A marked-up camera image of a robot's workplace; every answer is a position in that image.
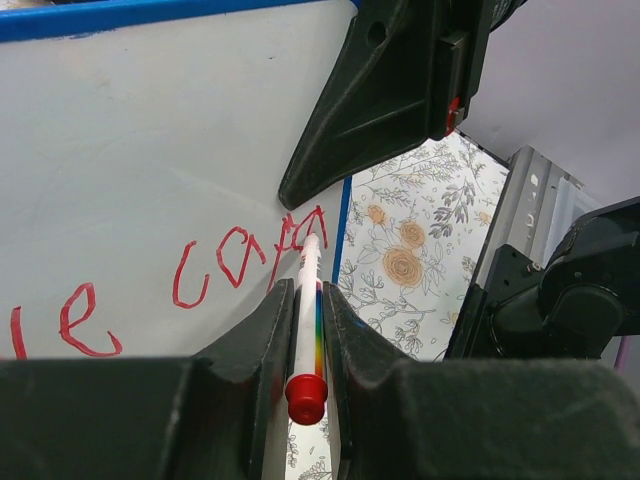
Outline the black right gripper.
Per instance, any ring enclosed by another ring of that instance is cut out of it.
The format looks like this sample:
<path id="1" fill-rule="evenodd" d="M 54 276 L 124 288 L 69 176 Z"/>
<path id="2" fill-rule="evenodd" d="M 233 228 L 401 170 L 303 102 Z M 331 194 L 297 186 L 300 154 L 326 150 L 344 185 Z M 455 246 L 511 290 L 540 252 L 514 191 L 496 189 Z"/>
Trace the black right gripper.
<path id="1" fill-rule="evenodd" d="M 495 0 L 490 31 L 527 0 Z M 294 210 L 336 182 L 453 132 L 488 43 L 485 1 L 364 1 L 293 152 L 278 199 Z"/>

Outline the blue framed whiteboard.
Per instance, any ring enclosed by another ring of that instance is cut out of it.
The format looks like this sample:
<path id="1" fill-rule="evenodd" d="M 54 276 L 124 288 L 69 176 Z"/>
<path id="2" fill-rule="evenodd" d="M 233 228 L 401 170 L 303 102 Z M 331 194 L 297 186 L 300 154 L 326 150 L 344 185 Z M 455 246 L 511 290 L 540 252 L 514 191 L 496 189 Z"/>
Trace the blue framed whiteboard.
<path id="1" fill-rule="evenodd" d="M 341 253 L 278 187 L 354 1 L 1 5 L 1 356 L 190 354 Z"/>

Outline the red white marker pen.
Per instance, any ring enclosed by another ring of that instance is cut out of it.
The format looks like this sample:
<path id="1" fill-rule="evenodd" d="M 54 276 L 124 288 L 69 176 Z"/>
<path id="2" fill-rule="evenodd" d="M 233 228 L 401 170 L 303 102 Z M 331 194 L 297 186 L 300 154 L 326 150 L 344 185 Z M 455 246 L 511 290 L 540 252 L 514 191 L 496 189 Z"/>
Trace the red white marker pen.
<path id="1" fill-rule="evenodd" d="M 321 421 L 328 398 L 321 267 L 320 240 L 311 233 L 300 255 L 285 387 L 289 418 L 302 426 Z"/>

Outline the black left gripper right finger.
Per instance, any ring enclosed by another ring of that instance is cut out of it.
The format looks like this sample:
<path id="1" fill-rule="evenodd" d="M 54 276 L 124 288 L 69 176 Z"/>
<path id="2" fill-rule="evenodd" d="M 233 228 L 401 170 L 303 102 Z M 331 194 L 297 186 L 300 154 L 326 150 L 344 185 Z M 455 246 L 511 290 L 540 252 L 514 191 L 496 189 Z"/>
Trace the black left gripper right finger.
<path id="1" fill-rule="evenodd" d="M 326 284 L 338 479 L 635 479 L 639 401 L 579 360 L 417 361 Z"/>

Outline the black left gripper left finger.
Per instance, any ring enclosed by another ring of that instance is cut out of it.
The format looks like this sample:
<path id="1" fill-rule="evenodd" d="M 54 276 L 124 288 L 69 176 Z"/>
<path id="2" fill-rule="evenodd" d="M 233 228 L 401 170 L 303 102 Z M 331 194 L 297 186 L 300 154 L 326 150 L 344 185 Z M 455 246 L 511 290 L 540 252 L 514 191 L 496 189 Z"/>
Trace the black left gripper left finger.
<path id="1" fill-rule="evenodd" d="M 1 365 L 5 479 L 281 479 L 294 283 L 195 355 Z"/>

